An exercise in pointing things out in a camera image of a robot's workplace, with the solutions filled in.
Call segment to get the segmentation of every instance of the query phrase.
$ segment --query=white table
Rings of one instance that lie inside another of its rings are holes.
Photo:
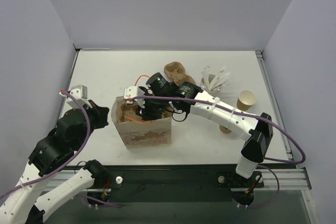
[[[248,112],[270,114],[274,111],[253,51],[85,51],[78,54],[70,87],[79,84],[88,87],[88,98],[99,106],[112,108],[115,97],[123,95],[126,87],[133,86],[141,74],[163,73],[167,63],[179,61],[196,82],[201,71],[209,65],[214,73],[225,65],[232,74],[229,85],[218,95],[222,101],[235,106],[242,90],[251,90],[257,103]],[[146,78],[139,81],[144,85]],[[65,104],[62,115],[70,109]],[[189,115],[183,123],[173,121],[172,145],[127,150],[108,116],[109,125],[91,135],[82,153],[70,163],[97,159],[104,165],[184,165],[236,164],[244,141],[236,134],[223,134],[205,118]],[[268,157],[288,160],[280,133],[274,136]]]

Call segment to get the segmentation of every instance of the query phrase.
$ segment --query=cup of plastic utensils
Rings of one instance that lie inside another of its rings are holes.
[[[209,83],[216,77],[214,74],[209,74]],[[224,87],[223,83],[220,83],[218,86],[214,86],[211,90],[209,90],[208,86],[204,83],[204,78],[201,79],[201,88],[208,92],[210,95],[215,96],[220,92],[220,90]]]

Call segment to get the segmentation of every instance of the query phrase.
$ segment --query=gray wall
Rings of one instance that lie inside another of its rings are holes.
[[[75,50],[49,0],[0,0],[0,189],[56,122]]]
[[[264,49],[291,0],[51,0],[76,48]]]
[[[293,0],[265,50],[286,130],[307,153],[322,223],[336,219],[335,42],[336,0]]]

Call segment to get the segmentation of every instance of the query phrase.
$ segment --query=open cardboard box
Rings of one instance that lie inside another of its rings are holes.
[[[117,97],[111,110],[112,122],[126,148],[171,144],[171,114],[165,112],[162,119],[143,121],[135,114],[136,107],[136,104],[126,105],[123,97]]]

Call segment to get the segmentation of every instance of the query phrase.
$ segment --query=purple cable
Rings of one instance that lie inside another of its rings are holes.
[[[275,174],[275,172],[273,172],[270,168],[268,168],[267,166],[264,166],[264,165],[258,165],[257,168],[267,169],[267,170],[269,170],[274,175],[274,177],[275,177],[275,179],[277,181],[277,184],[278,184],[277,192],[275,193],[275,196],[273,197],[273,199],[271,199],[270,201],[268,201],[266,203],[263,203],[263,204],[260,204],[260,205],[256,205],[256,206],[248,206],[248,207],[246,207],[246,206],[244,206],[242,204],[239,204],[234,199],[232,199],[233,202],[237,203],[238,206],[240,206],[240,207],[244,207],[244,208],[247,208],[247,209],[257,209],[257,208],[261,208],[261,207],[266,207],[269,204],[271,204],[273,201],[275,201],[278,198],[278,196],[279,196],[279,193],[280,193],[280,182],[279,182],[279,179],[278,179],[277,175]]]
[[[184,102],[199,102],[199,103],[203,103],[203,104],[208,104],[208,105],[214,105],[212,102],[208,102],[208,101],[202,101],[202,100],[195,100],[195,99],[190,99],[190,98],[180,98],[180,97],[155,97],[155,96],[147,96],[147,95],[141,95],[138,97],[134,97],[132,99],[130,99],[130,101],[136,100],[136,99],[155,99],[155,100],[164,100],[164,101],[184,101]],[[216,107],[228,111],[230,113],[232,113],[232,110],[218,105],[215,105]],[[242,116],[246,116],[248,118],[254,118],[257,119],[259,121],[263,121],[266,122],[270,125],[272,125],[274,128],[276,128],[278,131],[280,131],[283,135],[285,135],[292,143],[293,145],[299,150],[299,152],[302,155],[302,159],[300,161],[292,161],[292,160],[284,160],[284,159],[276,159],[276,158],[270,158],[270,157],[265,157],[266,160],[271,160],[271,161],[277,161],[277,162],[282,162],[282,163],[287,163],[287,164],[302,164],[304,161],[306,161],[306,154],[304,153],[303,149],[300,147],[300,145],[295,141],[295,139],[288,134],[283,128],[281,128],[279,125],[277,125],[276,123],[272,122],[271,120],[268,120],[266,118],[262,118],[261,116],[258,115],[251,115],[251,114],[247,114],[247,113],[240,113],[240,112],[233,112],[235,115],[242,115]]]
[[[96,199],[96,198],[93,198],[93,197],[90,197],[90,196],[87,196],[87,195],[76,195],[76,197],[91,199],[91,200],[94,200],[96,202],[102,203],[102,204],[104,204],[104,206],[108,206],[108,207],[117,207],[117,208],[122,208],[123,207],[123,205],[108,203],[108,202],[105,202],[105,201],[102,201],[100,199]]]
[[[79,153],[84,149],[86,143],[88,142],[89,140],[89,137],[90,137],[90,133],[91,133],[91,125],[90,125],[90,120],[89,120],[89,116],[88,114],[86,113],[85,109],[83,108],[83,106],[76,100],[76,98],[74,98],[71,94],[69,94],[68,92],[61,92],[61,94],[64,94],[66,95],[67,97],[71,98],[75,104],[81,109],[81,111],[83,112],[83,115],[85,117],[85,120],[86,120],[86,124],[87,124],[87,132],[86,132],[86,137],[84,139],[84,142],[83,144],[81,145],[81,147],[78,149],[78,151],[68,160],[66,161],[63,165],[61,165],[60,167],[58,167],[56,170],[54,170],[53,172],[41,177],[41,178],[38,178],[38,179],[35,179],[35,180],[32,180],[30,182],[26,182],[26,183],[23,183],[23,186],[29,186],[29,185],[32,185],[32,184],[35,184],[37,182],[40,182],[42,180],[45,180],[51,176],[53,176],[54,174],[58,173],[60,170],[62,170],[64,167],[66,167],[71,161],[73,161],[78,155]],[[16,190],[19,190],[21,188],[21,185],[18,185],[16,187],[14,187],[13,189],[9,190],[8,192],[2,194],[0,196],[0,200],[2,200],[4,197],[6,197],[7,195],[11,194],[12,192],[16,191]]]

